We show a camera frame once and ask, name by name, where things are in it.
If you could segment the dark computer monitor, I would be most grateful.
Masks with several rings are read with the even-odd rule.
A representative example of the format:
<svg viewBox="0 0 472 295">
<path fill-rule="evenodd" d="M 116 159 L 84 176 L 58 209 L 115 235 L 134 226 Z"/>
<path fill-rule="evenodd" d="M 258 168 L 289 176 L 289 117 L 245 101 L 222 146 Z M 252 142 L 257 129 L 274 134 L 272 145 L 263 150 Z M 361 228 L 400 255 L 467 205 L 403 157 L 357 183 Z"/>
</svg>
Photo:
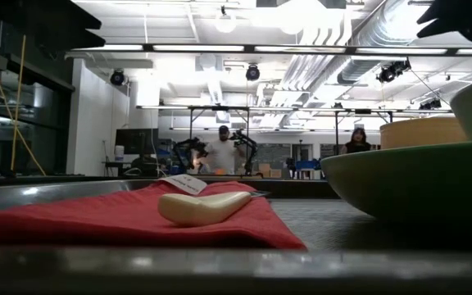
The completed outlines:
<svg viewBox="0 0 472 295">
<path fill-rule="evenodd" d="M 157 142 L 158 129 L 118 129 L 116 131 L 116 146 L 122 146 L 124 154 L 151 154 Z"/>
</svg>

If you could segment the overhead light bar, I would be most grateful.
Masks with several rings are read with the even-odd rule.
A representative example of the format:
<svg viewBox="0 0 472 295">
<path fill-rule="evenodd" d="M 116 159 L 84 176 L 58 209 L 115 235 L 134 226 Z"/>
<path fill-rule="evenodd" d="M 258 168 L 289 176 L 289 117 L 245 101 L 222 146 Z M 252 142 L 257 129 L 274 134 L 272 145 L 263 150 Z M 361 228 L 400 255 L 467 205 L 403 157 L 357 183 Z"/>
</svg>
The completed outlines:
<svg viewBox="0 0 472 295">
<path fill-rule="evenodd" d="M 219 44 L 106 44 L 78 48 L 77 52 L 114 53 L 242 53 L 280 55 L 330 55 L 369 57 L 472 57 L 472 48 L 358 47 L 308 45 L 219 45 Z"/>
</svg>

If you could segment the dark glass window partition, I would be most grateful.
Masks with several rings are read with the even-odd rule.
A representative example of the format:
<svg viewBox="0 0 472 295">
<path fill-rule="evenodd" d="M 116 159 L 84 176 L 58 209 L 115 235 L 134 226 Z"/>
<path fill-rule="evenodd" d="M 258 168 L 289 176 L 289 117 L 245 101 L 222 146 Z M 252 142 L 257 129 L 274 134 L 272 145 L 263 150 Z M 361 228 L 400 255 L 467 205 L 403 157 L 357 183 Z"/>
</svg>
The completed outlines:
<svg viewBox="0 0 472 295">
<path fill-rule="evenodd" d="M 16 57 L 0 70 L 0 169 L 14 175 L 66 173 L 70 95 L 39 83 Z"/>
</svg>

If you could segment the person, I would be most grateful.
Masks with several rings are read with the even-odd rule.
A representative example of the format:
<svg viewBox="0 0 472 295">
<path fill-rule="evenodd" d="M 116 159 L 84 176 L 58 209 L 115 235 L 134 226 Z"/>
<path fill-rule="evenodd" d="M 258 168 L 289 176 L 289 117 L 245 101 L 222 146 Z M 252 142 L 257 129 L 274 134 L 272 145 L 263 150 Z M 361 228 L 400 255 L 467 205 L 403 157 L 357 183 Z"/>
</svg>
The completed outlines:
<svg viewBox="0 0 472 295">
<path fill-rule="evenodd" d="M 355 128 L 350 140 L 344 144 L 343 152 L 346 154 L 368 152 L 371 148 L 372 145 L 367 142 L 365 130 L 363 128 Z"/>
<path fill-rule="evenodd" d="M 224 175 L 234 174 L 236 158 L 243 158 L 245 153 L 242 148 L 234 145 L 229 136 L 229 128 L 222 125 L 218 130 L 218 139 L 206 145 L 205 172 L 215 174 L 218 170 L 222 170 Z"/>
</svg>

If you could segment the orange cup with handle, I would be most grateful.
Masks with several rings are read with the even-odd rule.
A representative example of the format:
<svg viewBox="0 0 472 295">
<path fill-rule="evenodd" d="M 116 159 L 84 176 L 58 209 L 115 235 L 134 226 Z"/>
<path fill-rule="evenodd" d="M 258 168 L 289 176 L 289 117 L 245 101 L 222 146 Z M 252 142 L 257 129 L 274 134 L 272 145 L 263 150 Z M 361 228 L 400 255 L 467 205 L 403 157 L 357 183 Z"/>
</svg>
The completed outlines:
<svg viewBox="0 0 472 295">
<path fill-rule="evenodd" d="M 455 117 L 420 118 L 381 125 L 382 149 L 465 142 L 467 137 Z"/>
</svg>

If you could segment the black background station frame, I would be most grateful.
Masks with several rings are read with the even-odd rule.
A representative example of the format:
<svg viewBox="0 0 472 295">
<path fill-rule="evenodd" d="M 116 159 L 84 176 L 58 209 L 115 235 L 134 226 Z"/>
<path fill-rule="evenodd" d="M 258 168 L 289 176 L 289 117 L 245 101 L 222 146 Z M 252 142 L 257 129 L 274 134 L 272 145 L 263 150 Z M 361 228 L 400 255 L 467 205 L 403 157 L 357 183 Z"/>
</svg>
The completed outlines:
<svg viewBox="0 0 472 295">
<path fill-rule="evenodd" d="M 335 133 L 335 144 L 339 145 L 339 124 L 341 120 L 338 118 L 339 115 L 344 112 L 346 116 L 349 115 L 372 115 L 376 114 L 380 118 L 383 118 L 381 116 L 382 113 L 387 114 L 389 117 L 389 120 L 385 120 L 386 123 L 391 123 L 393 122 L 393 115 L 396 112 L 396 110 L 393 109 L 368 109 L 368 108 L 332 108 L 332 112 L 334 113 L 334 133 Z"/>
<path fill-rule="evenodd" d="M 230 133 L 229 138 L 235 140 L 239 146 L 241 144 L 246 145 L 245 164 L 250 165 L 252 158 L 256 151 L 256 144 L 249 138 L 249 121 L 250 121 L 250 107 L 243 106 L 222 106 L 222 105 L 211 105 L 211 106 L 188 106 L 190 110 L 189 115 L 189 137 L 193 136 L 193 122 L 200 117 L 204 111 L 224 111 L 225 113 L 235 112 L 239 115 L 243 122 L 246 124 L 245 129 L 235 129 Z"/>
</svg>

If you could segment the green plate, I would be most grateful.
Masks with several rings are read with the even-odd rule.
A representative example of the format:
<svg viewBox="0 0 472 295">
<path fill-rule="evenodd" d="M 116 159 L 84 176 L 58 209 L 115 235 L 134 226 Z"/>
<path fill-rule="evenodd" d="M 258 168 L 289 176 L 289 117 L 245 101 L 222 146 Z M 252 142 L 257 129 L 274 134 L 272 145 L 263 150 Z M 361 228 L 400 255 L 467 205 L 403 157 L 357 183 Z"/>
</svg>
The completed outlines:
<svg viewBox="0 0 472 295">
<path fill-rule="evenodd" d="M 321 168 L 341 199 L 378 219 L 472 223 L 472 142 L 344 154 Z"/>
</svg>

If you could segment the cardboard box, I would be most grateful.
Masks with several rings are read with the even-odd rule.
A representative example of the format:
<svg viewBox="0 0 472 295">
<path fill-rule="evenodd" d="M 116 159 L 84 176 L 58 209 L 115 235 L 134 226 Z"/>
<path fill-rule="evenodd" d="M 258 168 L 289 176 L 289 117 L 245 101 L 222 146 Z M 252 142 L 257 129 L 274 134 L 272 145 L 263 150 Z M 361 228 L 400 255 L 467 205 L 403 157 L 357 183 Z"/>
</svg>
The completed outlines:
<svg viewBox="0 0 472 295">
<path fill-rule="evenodd" d="M 262 163 L 258 166 L 258 168 L 259 172 L 263 175 L 264 178 L 280 179 L 282 177 L 282 170 L 273 169 L 268 163 Z"/>
</svg>

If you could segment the red cloth napkin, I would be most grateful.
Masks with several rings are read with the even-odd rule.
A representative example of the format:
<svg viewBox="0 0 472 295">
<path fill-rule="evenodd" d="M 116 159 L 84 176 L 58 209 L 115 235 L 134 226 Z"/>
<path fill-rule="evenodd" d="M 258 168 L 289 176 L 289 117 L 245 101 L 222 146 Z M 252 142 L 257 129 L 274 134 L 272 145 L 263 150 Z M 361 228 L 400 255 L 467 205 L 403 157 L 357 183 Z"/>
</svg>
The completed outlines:
<svg viewBox="0 0 472 295">
<path fill-rule="evenodd" d="M 256 192 L 236 181 L 205 184 L 191 176 L 159 179 L 145 188 L 0 210 L 0 246 L 233 247 L 305 250 L 265 197 L 228 219 L 181 227 L 157 210 L 167 193 L 204 197 Z"/>
</svg>

